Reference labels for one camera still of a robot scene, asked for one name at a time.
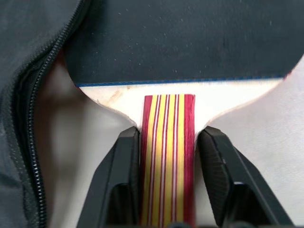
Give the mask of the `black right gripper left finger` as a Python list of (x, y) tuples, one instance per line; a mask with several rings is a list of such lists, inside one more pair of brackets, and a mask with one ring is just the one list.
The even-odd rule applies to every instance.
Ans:
[(77, 228), (134, 228), (139, 222), (139, 139), (122, 131), (97, 167)]

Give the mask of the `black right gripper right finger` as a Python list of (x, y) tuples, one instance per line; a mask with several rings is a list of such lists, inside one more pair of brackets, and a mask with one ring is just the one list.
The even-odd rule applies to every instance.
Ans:
[(295, 228), (256, 166), (221, 130), (202, 130), (198, 150), (218, 228)]

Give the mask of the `table tennis paddle striped handle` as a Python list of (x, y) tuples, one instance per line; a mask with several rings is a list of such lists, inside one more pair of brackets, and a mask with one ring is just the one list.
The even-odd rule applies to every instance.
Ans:
[(304, 54), (304, 0), (91, 0), (65, 45), (68, 73), (139, 139), (140, 228), (195, 222), (198, 135)]

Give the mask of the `red black paddle case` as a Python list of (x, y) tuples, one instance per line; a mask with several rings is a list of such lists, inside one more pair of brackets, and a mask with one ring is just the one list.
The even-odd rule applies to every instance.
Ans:
[(0, 0), (0, 228), (46, 228), (34, 137), (42, 80), (91, 0)]

